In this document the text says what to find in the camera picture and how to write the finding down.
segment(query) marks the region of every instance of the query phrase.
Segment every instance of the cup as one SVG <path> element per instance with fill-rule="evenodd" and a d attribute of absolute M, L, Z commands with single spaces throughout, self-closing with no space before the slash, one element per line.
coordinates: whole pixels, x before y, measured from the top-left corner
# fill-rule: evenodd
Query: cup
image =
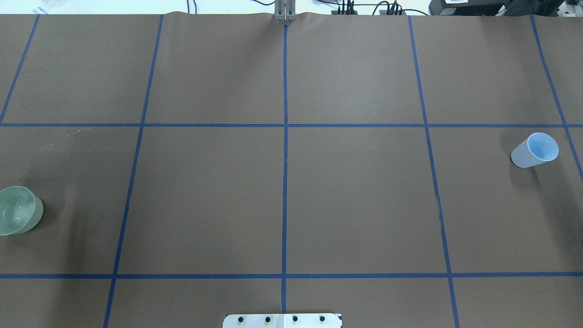
<path fill-rule="evenodd" d="M 548 134 L 536 132 L 512 151 L 510 158 L 519 168 L 550 162 L 559 155 L 559 145 Z"/>
<path fill-rule="evenodd" d="M 0 191 L 0 236 L 34 228 L 43 216 L 43 202 L 28 188 L 14 186 Z"/>

